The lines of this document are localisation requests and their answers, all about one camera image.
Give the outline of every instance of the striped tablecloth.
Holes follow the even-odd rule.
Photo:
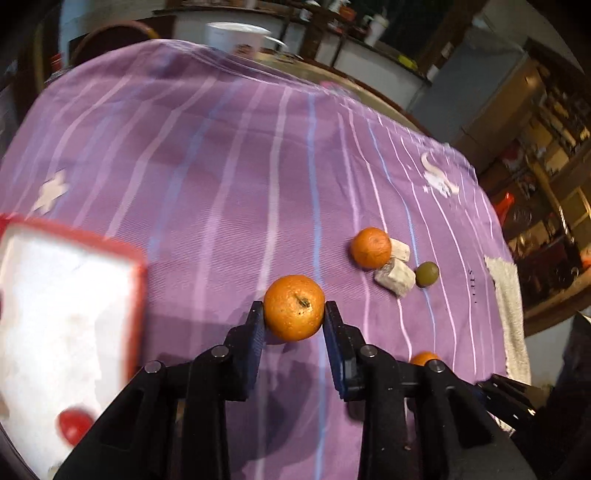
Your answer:
[[[420,157],[459,185],[449,198]],[[223,341],[276,278],[305,274],[365,339],[437,352],[473,382],[505,373],[483,256],[510,260],[473,168],[357,101],[207,47],[154,40],[104,55],[39,97],[0,169],[3,212],[30,213],[65,170],[52,220],[117,237],[149,261],[144,359]],[[440,280],[397,300],[348,260],[376,226]],[[267,345],[253,396],[228,405],[234,478],[353,479],[361,425],[334,390],[322,333]]]

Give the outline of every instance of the white container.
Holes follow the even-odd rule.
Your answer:
[[[244,57],[253,59],[261,50],[263,41],[271,40],[283,48],[287,46],[280,40],[269,36],[271,32],[266,28],[244,23],[213,22],[207,24],[207,45]]]
[[[369,33],[368,36],[365,37],[365,43],[373,47],[388,28],[388,24],[389,21],[386,18],[379,14],[374,15],[374,18],[369,24]]]

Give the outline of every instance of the chair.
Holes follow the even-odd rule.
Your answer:
[[[145,40],[160,38],[149,26],[138,21],[107,25],[89,33],[76,47],[70,66],[77,67],[103,53]]]

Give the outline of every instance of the mug handle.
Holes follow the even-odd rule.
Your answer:
[[[265,38],[267,40],[270,40],[274,43],[277,43],[279,46],[281,46],[281,48],[279,49],[279,52],[277,52],[277,53],[283,53],[284,50],[287,50],[287,45],[285,45],[281,40],[277,40],[276,38],[267,37],[267,36],[265,36]]]

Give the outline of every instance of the tangerine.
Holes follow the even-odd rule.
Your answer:
[[[361,230],[351,240],[349,249],[353,260],[361,268],[375,270],[390,260],[392,243],[386,232],[371,226]]]
[[[305,275],[288,275],[275,280],[263,298],[265,324],[286,342],[314,335],[324,318],[324,292]]]
[[[441,360],[441,359],[433,352],[421,352],[421,353],[417,353],[414,357],[412,357],[410,359],[410,362],[413,365],[419,365],[421,367],[424,367],[425,364],[429,360]]]

